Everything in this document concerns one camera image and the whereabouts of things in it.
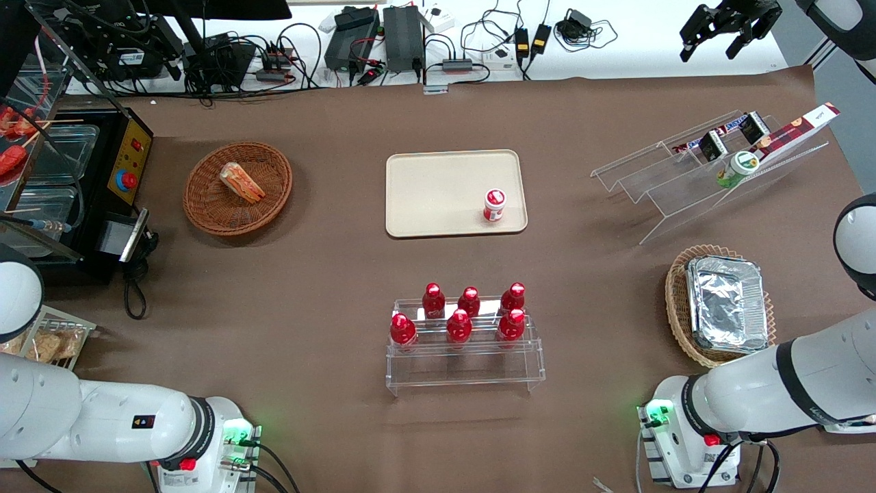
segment red switch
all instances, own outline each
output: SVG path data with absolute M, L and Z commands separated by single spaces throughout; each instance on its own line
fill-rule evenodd
M 721 445 L 721 437 L 714 435 L 714 434 L 703 436 L 703 441 L 706 442 L 707 447 L 714 447 L 716 445 Z
M 192 458 L 183 459 L 180 461 L 180 469 L 183 471 L 194 471 L 194 466 L 197 465 L 197 461 Z
M 122 184 L 128 190 L 135 189 L 137 187 L 137 175 L 134 175 L 131 172 L 125 172 L 122 175 Z

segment control panel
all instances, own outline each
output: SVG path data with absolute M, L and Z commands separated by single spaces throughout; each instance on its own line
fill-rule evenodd
M 134 204 L 134 196 L 137 194 L 151 147 L 152 137 L 136 121 L 128 120 L 128 128 L 124 131 L 122 145 L 107 183 L 107 188 L 128 205 Z

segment acrylic bottle rack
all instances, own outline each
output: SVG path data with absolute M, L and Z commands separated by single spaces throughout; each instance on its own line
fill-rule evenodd
M 417 326 L 418 341 L 412 347 L 402 347 L 389 339 L 386 388 L 396 397 L 404 387 L 476 383 L 525 383 L 532 391 L 545 380 L 541 338 L 525 310 L 523 337 L 496 341 L 499 299 L 481 297 L 480 314 L 471 319 L 471 338 L 462 345 L 447 342 L 447 317 L 456 309 L 456 303 L 445 305 L 445 319 L 426 319 L 421 300 L 396 300 L 392 315 L 407 315 Z
M 634 204 L 651 204 L 657 208 L 660 222 L 645 235 L 639 242 L 640 245 L 756 189 L 778 182 L 806 161 L 801 158 L 809 157 L 828 145 L 824 135 L 810 135 L 784 151 L 784 159 L 779 158 L 778 161 L 765 165 L 732 189 L 718 185 L 717 173 L 736 152 L 748 150 L 752 146 L 738 128 L 722 136 L 729 153 L 716 161 L 708 162 L 699 147 L 681 153 L 673 150 L 742 116 L 742 111 L 727 113 L 590 174 L 591 178 L 598 178 L 608 191 L 612 192 L 620 187 Z M 781 128 L 773 117 L 765 117 L 763 120 L 770 132 Z

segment table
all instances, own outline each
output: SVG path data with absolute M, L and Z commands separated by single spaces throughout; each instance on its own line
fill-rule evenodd
M 432 5 L 431 0 L 421 0 L 418 4 Z M 773 70 L 786 68 L 788 64 L 775 43 L 773 35 L 766 39 L 754 41 L 747 46 L 736 60 L 727 60 L 724 51 L 730 45 L 731 35 L 721 36 L 704 43 L 697 48 L 693 58 L 688 63 L 682 63 L 678 54 L 682 50 L 682 42 L 679 30 L 693 13 L 695 7 L 700 4 L 699 0 L 679 0 L 662 3 L 659 6 L 653 1 L 646 0 L 620 0 L 617 2 L 597 2 L 588 4 L 583 12 L 594 20 L 608 19 L 618 31 L 618 39 L 605 49 L 589 49 L 575 54 L 567 54 L 558 45 L 556 39 L 551 37 L 547 43 L 547 51 L 538 57 L 533 63 L 529 75 L 533 79 L 566 79 L 569 77 L 586 77 L 590 79 L 609 78 L 638 78 L 638 77 L 678 77 L 689 75 L 747 75 L 763 74 Z M 456 27 L 447 30 L 443 34 L 454 40 L 458 54 L 462 56 L 459 47 L 460 28 L 470 22 L 481 18 L 484 10 L 492 7 L 492 4 L 470 2 L 466 0 L 446 0 L 440 2 L 442 8 L 453 12 L 456 16 Z M 514 11 L 515 0 L 498 0 L 500 10 Z M 530 38 L 535 34 L 535 27 L 539 24 L 545 12 L 545 2 L 527 1 L 520 2 L 520 9 L 525 26 L 529 29 Z M 555 24 L 565 15 L 568 4 L 552 2 L 547 15 L 547 23 Z M 314 27 L 322 20 L 338 11 L 339 6 L 293 6 L 292 19 L 281 21 L 207 21 L 207 35 L 220 32 L 236 31 L 241 35 L 257 34 L 273 40 L 277 34 L 287 25 L 296 22 L 305 22 Z M 513 32 L 514 19 L 511 16 L 494 15 L 500 25 L 508 32 Z M 171 27 L 180 36 L 182 31 L 172 18 L 168 19 Z M 195 24 L 201 26 L 200 20 Z M 317 43 L 312 32 L 306 27 L 296 27 L 291 31 L 293 40 L 300 49 L 305 62 L 309 67 L 314 62 L 320 66 L 316 70 L 314 81 L 320 85 L 334 87 L 336 85 L 335 74 L 325 69 L 325 64 L 320 58 L 316 59 Z M 323 48 L 328 45 L 330 34 L 320 33 Z M 477 34 L 471 37 L 471 46 L 481 46 L 488 43 L 495 44 L 493 37 L 485 35 L 483 28 L 477 29 Z M 429 43 L 427 50 L 427 62 L 436 63 L 446 57 L 446 49 L 439 43 Z M 474 61 L 479 62 L 480 56 L 474 55 Z M 385 56 L 382 46 L 375 46 L 373 56 L 381 58 Z M 253 62 L 251 71 L 259 69 L 257 61 Z M 479 74 L 447 76 L 440 73 L 440 69 L 433 68 L 429 72 L 429 83 L 444 84 L 448 82 L 477 79 Z M 347 79 L 342 74 L 342 86 L 346 87 Z M 491 74 L 490 82 L 519 80 L 520 73 L 517 70 Z M 385 85 L 402 85 L 416 83 L 413 72 L 404 72 L 399 75 L 390 75 Z M 174 92 L 182 91 L 182 81 L 175 82 L 169 77 L 144 80 L 145 89 L 149 92 Z M 270 88 L 274 84 L 267 84 L 255 80 L 254 75 L 247 75 L 244 88 L 250 90 Z M 69 94 L 87 94 L 78 82 L 71 84 Z
M 781 185 L 644 246 L 636 246 L 639 228 L 631 226 L 653 218 L 589 178 L 607 162 L 730 110 L 799 117 L 816 105 L 807 68 L 497 82 L 440 96 L 414 86 L 309 91 L 210 109 L 153 99 L 129 100 L 158 136 L 138 196 L 161 235 L 141 282 L 148 318 L 124 315 L 120 279 L 50 289 L 46 302 L 102 327 L 77 363 L 80 378 L 234 400 L 265 426 L 265 444 L 306 493 L 597 491 L 594 476 L 615 491 L 633 491 L 635 405 L 668 376 L 704 371 L 675 343 L 662 301 L 670 263 L 692 245 L 729 247 L 760 264 L 779 341 L 870 306 L 833 253 L 837 214 L 860 189 L 832 137 L 817 162 Z M 341 117 L 351 105 L 363 116 Z M 289 115 L 307 115 L 307 124 L 278 124 Z M 358 139 L 364 115 L 380 120 Z M 209 237 L 182 210 L 187 175 L 214 148 L 246 139 L 289 158 L 292 196 L 257 234 Z M 385 233 L 390 155 L 491 148 L 520 157 L 525 231 L 405 240 Z M 465 386 L 393 398 L 384 385 L 392 300 L 416 297 L 431 281 L 451 296 L 470 284 L 497 294 L 525 282 L 547 380 L 531 395 L 522 385 Z M 866 491 L 876 481 L 871 437 L 809 430 L 776 443 L 782 490 Z M 744 456 L 745 478 L 754 457 Z M 136 464 L 43 461 L 37 473 L 66 493 L 149 491 Z M 670 491 L 645 481 L 646 491 Z M 0 471 L 0 485 L 39 491 L 17 471 Z

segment wicker basket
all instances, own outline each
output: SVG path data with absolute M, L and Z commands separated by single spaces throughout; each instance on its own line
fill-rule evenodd
M 249 204 L 219 179 L 226 163 L 236 162 L 265 198 Z M 277 217 L 292 193 L 292 166 L 277 149 L 258 142 L 237 142 L 208 154 L 188 176 L 182 206 L 198 229 L 217 236 L 252 232 Z
M 719 255 L 741 259 L 736 252 L 716 245 L 697 245 L 683 251 L 669 268 L 666 276 L 666 313 L 669 316 L 669 325 L 672 327 L 672 335 L 678 340 L 679 346 L 685 353 L 697 363 L 706 368 L 714 368 L 727 361 L 733 361 L 745 356 L 744 354 L 728 353 L 714 349 L 699 347 L 690 330 L 690 303 L 688 301 L 688 277 L 686 267 L 688 262 L 705 255 Z M 773 302 L 769 295 L 764 292 L 764 309 L 766 310 L 766 327 L 769 334 L 770 346 L 775 344 L 775 317 L 773 316 Z

